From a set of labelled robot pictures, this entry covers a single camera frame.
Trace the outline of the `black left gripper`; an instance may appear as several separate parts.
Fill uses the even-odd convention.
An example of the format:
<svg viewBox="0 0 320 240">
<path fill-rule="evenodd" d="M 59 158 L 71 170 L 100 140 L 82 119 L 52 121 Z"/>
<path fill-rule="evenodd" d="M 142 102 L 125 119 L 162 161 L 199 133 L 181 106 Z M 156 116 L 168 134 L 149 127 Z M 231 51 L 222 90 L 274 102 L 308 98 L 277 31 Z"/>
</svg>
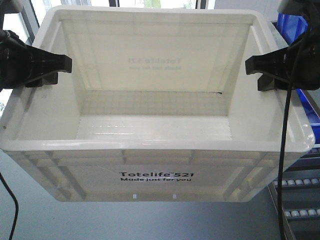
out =
<svg viewBox="0 0 320 240">
<path fill-rule="evenodd" d="M 72 72 L 72 59 L 69 56 L 25 44 L 11 30 L 0 31 L 0 88 L 2 90 L 21 86 L 39 88 L 43 85 L 56 85 L 58 72 Z M 42 76 L 32 80 L 31 75 Z"/>
</svg>

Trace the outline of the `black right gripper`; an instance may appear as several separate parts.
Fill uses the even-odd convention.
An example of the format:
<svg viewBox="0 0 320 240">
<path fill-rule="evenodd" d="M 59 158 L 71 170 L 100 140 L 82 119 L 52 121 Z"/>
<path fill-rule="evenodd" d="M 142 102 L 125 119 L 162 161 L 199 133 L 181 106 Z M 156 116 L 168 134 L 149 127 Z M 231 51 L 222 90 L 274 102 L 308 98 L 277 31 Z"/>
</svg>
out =
<svg viewBox="0 0 320 240">
<path fill-rule="evenodd" d="M 245 61 L 247 75 L 263 74 L 257 80 L 258 91 L 288 90 L 290 82 L 288 79 L 270 76 L 280 75 L 286 71 L 286 59 L 289 75 L 294 71 L 292 85 L 294 89 L 315 91 L 320 88 L 320 38 L 308 37 L 302 52 L 298 53 L 301 44 L 302 38 L 299 37 L 288 48 L 263 55 L 252 55 Z"/>
</svg>

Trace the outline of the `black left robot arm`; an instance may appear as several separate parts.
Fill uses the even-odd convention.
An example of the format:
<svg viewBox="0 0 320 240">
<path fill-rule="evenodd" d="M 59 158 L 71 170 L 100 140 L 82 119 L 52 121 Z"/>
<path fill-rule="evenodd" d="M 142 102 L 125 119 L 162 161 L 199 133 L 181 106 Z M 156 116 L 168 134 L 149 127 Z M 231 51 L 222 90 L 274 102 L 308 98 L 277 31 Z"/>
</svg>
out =
<svg viewBox="0 0 320 240">
<path fill-rule="evenodd" d="M 16 89 L 25 86 L 38 88 L 56 85 L 58 73 L 72 72 L 72 59 L 63 54 L 54 54 L 20 40 L 11 30 L 4 30 L 4 16 L 23 10 L 21 0 L 0 2 L 0 89 Z"/>
</svg>

